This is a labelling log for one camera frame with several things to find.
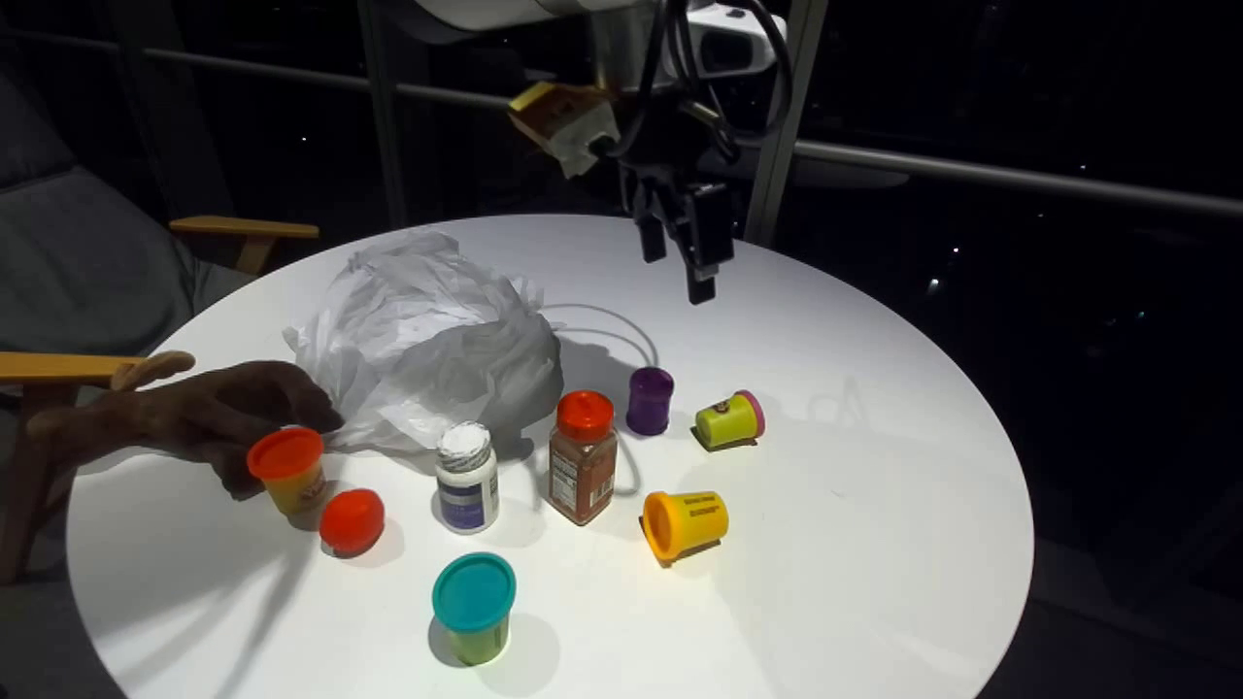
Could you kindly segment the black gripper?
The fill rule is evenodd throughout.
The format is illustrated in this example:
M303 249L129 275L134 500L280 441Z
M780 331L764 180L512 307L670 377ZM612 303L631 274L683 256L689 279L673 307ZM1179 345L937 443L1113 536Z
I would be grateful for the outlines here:
M714 300L714 275L735 256L729 191L706 164L737 160L742 143L720 112L678 92L649 98L621 138L617 164L643 256L666 261L666 227L680 227L691 303Z

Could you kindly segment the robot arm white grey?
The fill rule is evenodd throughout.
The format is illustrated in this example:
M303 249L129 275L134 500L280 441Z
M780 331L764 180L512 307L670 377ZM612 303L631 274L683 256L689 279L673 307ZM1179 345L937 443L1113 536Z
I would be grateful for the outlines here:
M714 300L735 256L729 191L705 170L737 164L792 112L790 24L764 0L412 0L450 41L584 24L587 79L533 79L508 126L565 180L617 167L643 256L680 249L691 303Z

